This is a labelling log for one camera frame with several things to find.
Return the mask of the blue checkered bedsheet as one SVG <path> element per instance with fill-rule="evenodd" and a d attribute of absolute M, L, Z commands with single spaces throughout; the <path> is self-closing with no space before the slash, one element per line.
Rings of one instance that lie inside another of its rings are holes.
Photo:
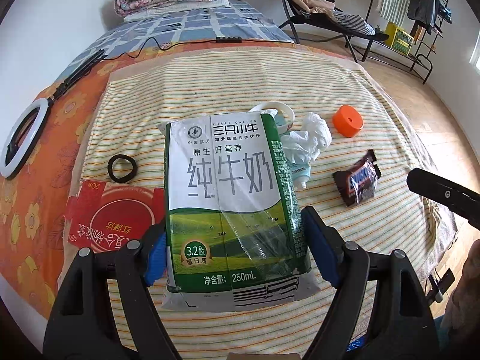
<path fill-rule="evenodd" d="M 274 22 L 248 2 L 232 0 L 227 7 L 203 8 L 167 13 L 159 17 L 124 23 L 98 38 L 79 54 L 60 74 L 69 76 L 97 50 L 114 58 L 134 53 L 143 44 L 200 41 L 217 37 L 240 37 L 265 41 L 290 42 Z"/>

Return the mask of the brown snickers wrapper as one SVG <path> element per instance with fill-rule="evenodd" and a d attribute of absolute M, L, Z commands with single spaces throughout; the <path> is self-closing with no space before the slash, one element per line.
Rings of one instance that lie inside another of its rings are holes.
<path fill-rule="evenodd" d="M 351 167 L 334 172 L 332 177 L 344 204 L 349 207 L 374 197 L 382 173 L 374 150 L 369 149 Z"/>

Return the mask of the small white tissue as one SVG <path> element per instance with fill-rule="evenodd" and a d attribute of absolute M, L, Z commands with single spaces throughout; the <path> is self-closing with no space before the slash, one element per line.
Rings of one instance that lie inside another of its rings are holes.
<path fill-rule="evenodd" d="M 292 164 L 309 164 L 332 143 L 332 135 L 324 119 L 308 112 L 299 131 L 281 135 L 281 144 L 286 159 Z"/>

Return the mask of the green white milk carton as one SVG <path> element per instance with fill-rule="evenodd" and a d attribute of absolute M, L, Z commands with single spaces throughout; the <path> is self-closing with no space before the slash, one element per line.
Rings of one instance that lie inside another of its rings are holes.
<path fill-rule="evenodd" d="M 261 111 L 166 123 L 170 311 L 251 311 L 319 291 L 278 128 Z"/>

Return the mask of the black clothes rack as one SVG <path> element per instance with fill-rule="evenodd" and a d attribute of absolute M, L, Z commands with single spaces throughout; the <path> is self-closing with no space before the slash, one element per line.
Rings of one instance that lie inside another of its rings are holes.
<path fill-rule="evenodd" d="M 443 24 L 452 21 L 448 0 L 370 0 L 365 18 L 373 12 L 385 21 L 377 29 L 388 39 L 370 41 L 362 59 L 372 58 L 404 70 L 425 84 L 434 71 L 432 56 L 437 53 L 437 41 L 443 37 Z M 375 43 L 405 61 L 371 51 Z"/>

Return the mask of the orange floral bedsheet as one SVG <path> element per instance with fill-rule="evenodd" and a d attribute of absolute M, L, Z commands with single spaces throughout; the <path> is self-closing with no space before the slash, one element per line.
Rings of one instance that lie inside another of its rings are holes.
<path fill-rule="evenodd" d="M 1 297 L 13 315 L 50 314 L 64 263 L 64 210 L 87 127 L 109 75 L 134 64 L 101 62 L 53 107 L 17 176 L 1 179 Z"/>

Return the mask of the black folding chair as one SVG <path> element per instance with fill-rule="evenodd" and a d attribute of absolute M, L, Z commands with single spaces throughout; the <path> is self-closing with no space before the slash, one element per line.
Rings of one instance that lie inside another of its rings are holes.
<path fill-rule="evenodd" d="M 298 24 L 306 24 L 318 29 L 324 29 L 337 35 L 334 39 L 343 38 L 345 47 L 349 49 L 352 57 L 356 51 L 352 45 L 352 38 L 360 38 L 368 42 L 363 59 L 375 42 L 384 43 L 389 35 L 382 30 L 374 28 L 366 19 L 359 15 L 348 13 L 336 6 L 335 0 L 281 0 L 286 21 L 279 27 L 289 27 L 295 43 L 300 43 L 296 29 Z"/>

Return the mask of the striped garment on chair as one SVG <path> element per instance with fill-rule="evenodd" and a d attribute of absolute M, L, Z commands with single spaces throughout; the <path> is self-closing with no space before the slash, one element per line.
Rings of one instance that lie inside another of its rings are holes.
<path fill-rule="evenodd" d="M 337 9 L 333 11 L 333 16 L 339 26 L 351 31 L 352 33 L 359 33 L 366 36 L 372 36 L 376 34 L 375 29 L 361 16 Z"/>

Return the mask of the light blue cream tube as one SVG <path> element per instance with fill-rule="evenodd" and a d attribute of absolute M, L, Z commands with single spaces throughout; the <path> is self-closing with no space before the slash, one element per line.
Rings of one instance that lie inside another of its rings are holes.
<path fill-rule="evenodd" d="M 311 178 L 311 166 L 309 163 L 287 162 L 295 189 L 304 190 Z"/>

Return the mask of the pink clothes on chair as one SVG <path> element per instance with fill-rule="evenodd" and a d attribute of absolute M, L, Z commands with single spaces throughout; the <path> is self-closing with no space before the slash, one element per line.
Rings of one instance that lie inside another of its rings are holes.
<path fill-rule="evenodd" d="M 325 14 L 334 18 L 335 4 L 327 0 L 290 0 L 299 10 L 307 14 Z"/>

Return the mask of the orange plastic cap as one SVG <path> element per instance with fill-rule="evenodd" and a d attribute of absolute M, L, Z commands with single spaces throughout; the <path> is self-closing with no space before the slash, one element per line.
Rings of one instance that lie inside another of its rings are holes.
<path fill-rule="evenodd" d="M 360 113 L 349 105 L 342 105 L 335 112 L 332 122 L 337 132 L 344 137 L 354 137 L 364 127 Z"/>

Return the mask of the dark hanging jacket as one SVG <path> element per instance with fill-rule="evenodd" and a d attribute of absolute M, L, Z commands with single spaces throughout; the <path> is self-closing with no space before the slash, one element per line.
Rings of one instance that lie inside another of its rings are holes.
<path fill-rule="evenodd" d="M 448 24 L 452 23 L 452 11 L 441 0 L 410 0 L 407 17 L 428 34 L 437 26 L 438 16 Z"/>

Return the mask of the red cigarette pack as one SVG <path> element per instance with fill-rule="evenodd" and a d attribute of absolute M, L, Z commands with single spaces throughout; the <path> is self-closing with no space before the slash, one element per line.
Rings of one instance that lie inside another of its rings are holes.
<path fill-rule="evenodd" d="M 67 241 L 96 253 L 118 250 L 164 218 L 164 198 L 162 188 L 83 180 L 67 201 Z"/>

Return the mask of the yellow crate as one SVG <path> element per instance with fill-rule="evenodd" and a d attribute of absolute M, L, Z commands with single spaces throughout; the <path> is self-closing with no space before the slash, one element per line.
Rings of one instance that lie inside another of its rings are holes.
<path fill-rule="evenodd" d="M 388 36 L 388 39 L 385 41 L 387 47 L 405 56 L 410 54 L 414 38 L 409 33 L 392 22 L 387 24 L 384 33 Z"/>

